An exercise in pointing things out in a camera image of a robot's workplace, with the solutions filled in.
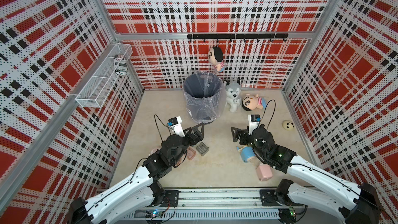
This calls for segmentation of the translucent grey sharpener tray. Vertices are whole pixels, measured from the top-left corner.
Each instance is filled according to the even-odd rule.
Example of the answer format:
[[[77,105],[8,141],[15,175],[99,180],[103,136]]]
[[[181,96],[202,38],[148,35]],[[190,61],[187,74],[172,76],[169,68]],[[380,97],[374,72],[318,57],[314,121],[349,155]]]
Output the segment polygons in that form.
[[[209,151],[209,147],[203,142],[198,143],[195,148],[201,156],[205,156]]]

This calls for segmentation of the blue sharpener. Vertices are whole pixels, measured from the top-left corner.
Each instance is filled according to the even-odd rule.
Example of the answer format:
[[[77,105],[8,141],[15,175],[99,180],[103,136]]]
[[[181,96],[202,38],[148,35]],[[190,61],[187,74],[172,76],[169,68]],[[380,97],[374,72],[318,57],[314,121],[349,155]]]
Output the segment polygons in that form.
[[[242,146],[236,148],[244,163],[248,163],[256,157],[253,149],[249,146]]]

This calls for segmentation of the grey bin with plastic liner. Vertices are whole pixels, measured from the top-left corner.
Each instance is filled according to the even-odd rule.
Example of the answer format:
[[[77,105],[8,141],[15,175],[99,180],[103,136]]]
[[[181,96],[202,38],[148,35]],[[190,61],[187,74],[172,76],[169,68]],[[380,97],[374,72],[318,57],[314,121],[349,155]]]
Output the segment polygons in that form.
[[[198,72],[182,85],[186,110],[196,123],[209,124],[220,118],[227,103],[223,80],[211,72]]]

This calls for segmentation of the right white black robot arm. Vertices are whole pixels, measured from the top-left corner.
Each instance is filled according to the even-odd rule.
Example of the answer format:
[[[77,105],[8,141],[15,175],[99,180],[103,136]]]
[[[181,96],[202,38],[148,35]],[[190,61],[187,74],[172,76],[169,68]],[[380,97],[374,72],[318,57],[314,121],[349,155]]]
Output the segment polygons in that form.
[[[302,204],[333,215],[346,224],[377,224],[382,206],[372,185],[358,185],[311,164],[293,150],[275,143],[263,124],[256,128],[231,128],[233,141],[251,148],[261,163],[297,177],[313,186],[306,188],[283,179],[275,190],[278,203]]]

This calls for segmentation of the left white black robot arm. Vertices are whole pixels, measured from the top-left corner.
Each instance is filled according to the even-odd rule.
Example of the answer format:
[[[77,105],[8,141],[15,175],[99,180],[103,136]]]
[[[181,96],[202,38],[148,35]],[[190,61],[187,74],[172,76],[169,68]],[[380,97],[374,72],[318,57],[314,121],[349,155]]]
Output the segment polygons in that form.
[[[165,190],[159,183],[188,148],[204,138],[204,124],[170,135],[161,148],[142,159],[135,172],[87,200],[79,197],[69,207],[69,224],[114,224],[124,216],[147,206],[158,206],[164,202]]]

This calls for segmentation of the lying cartoon boy doll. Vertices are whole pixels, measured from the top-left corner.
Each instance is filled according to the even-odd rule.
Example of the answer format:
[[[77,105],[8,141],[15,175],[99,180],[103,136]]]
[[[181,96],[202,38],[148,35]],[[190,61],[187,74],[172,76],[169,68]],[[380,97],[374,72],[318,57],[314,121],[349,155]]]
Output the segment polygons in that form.
[[[253,111],[256,109],[265,109],[267,101],[265,98],[256,95],[246,94],[242,99],[242,107],[246,111]]]

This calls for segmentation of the husky plush toy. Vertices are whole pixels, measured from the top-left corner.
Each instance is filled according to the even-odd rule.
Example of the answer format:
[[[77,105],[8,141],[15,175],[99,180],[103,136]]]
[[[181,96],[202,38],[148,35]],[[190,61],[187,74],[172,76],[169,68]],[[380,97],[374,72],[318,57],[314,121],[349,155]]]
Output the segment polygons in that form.
[[[238,107],[241,105],[241,84],[240,80],[238,81],[224,81],[224,86],[226,89],[226,102],[230,105],[229,111],[234,113],[237,111]]]

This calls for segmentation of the cream panda face ball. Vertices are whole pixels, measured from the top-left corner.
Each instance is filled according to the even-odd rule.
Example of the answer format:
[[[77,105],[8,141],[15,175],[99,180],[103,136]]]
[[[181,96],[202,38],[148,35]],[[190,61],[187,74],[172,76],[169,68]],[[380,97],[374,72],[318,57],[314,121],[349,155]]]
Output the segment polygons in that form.
[[[287,131],[293,131],[295,129],[295,124],[290,120],[284,120],[282,127]]]

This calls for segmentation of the hanging cartoon boy doll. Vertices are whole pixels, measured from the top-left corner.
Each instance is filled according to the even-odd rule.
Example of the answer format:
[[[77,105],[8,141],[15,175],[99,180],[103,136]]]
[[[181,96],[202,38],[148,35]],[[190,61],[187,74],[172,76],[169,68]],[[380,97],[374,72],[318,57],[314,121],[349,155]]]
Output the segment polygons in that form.
[[[207,56],[214,69],[217,72],[222,73],[224,71],[224,60],[221,48],[211,47]]]

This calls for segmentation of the left green circuit board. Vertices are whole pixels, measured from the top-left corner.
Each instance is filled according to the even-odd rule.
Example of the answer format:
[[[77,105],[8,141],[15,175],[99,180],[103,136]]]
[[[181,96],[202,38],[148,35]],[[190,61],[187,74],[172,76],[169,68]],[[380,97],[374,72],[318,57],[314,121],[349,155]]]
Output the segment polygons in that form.
[[[153,218],[163,218],[163,211],[160,210],[151,210],[146,211],[145,218],[153,219]]]

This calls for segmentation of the green circuit board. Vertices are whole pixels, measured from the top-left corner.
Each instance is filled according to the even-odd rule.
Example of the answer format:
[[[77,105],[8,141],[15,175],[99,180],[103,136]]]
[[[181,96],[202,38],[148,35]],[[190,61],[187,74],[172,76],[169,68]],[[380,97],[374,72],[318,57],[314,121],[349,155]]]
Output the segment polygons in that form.
[[[279,222],[282,224],[295,224],[296,214],[294,210],[291,209],[279,209]]]
[[[163,211],[160,210],[151,210],[146,211],[145,218],[153,219],[153,218],[163,218]]]

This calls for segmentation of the right green circuit board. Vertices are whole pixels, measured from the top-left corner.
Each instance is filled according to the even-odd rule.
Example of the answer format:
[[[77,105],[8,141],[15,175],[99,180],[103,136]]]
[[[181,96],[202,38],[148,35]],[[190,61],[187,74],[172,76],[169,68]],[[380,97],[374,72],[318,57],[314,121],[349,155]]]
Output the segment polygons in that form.
[[[279,209],[279,222],[282,224],[295,224],[296,214],[294,210],[291,209]]]

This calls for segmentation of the black white can in basket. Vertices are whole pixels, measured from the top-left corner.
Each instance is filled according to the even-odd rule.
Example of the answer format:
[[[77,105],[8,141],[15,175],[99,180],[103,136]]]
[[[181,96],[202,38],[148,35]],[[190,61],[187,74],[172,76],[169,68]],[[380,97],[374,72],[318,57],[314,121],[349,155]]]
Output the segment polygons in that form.
[[[125,76],[127,74],[127,62],[123,55],[114,57],[115,74]]]

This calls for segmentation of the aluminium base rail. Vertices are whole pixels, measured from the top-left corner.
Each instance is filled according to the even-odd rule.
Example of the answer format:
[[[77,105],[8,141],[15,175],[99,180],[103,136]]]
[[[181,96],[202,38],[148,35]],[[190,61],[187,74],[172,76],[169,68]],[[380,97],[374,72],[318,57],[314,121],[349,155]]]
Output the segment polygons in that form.
[[[296,222],[304,216],[302,204],[278,203],[271,188],[179,189],[168,190],[164,202],[127,214],[121,220],[143,220],[149,224],[169,224],[173,220],[279,220],[279,209],[291,209]],[[145,218],[146,211],[163,211],[163,218]]]

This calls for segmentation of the black wall hook rail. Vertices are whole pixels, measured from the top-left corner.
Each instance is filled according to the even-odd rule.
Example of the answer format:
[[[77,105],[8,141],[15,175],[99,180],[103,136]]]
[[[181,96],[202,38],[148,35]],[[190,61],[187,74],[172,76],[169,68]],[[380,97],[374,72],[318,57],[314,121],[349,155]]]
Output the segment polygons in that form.
[[[282,39],[285,41],[289,37],[288,33],[263,33],[263,34],[188,34],[188,40],[249,40],[249,39]]]

